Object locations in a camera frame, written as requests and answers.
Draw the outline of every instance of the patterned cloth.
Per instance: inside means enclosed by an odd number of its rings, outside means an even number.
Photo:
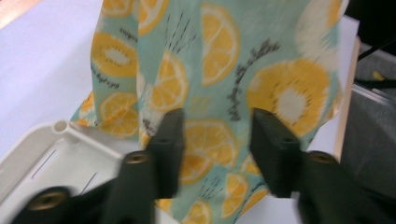
[[[184,108],[181,223],[235,223],[268,190],[248,152],[251,107],[307,148],[336,112],[341,0],[105,0],[93,91],[72,120],[144,148]]]

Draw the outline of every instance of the table surface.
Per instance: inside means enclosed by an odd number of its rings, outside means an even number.
[[[101,4],[97,0],[43,0],[0,30],[0,161],[27,130],[70,119],[91,91],[90,50]],[[344,102],[341,112],[319,130],[311,150],[336,155],[341,151],[357,29],[356,21],[341,20]],[[296,223],[298,216],[293,200],[266,197],[238,223],[257,220]]]

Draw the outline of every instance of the fabric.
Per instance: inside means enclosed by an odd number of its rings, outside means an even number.
[[[180,191],[158,205],[181,223],[234,223],[268,192],[250,108],[279,116],[303,149],[336,112],[342,12],[341,0],[105,0],[93,91],[72,120],[144,148],[182,107]]]

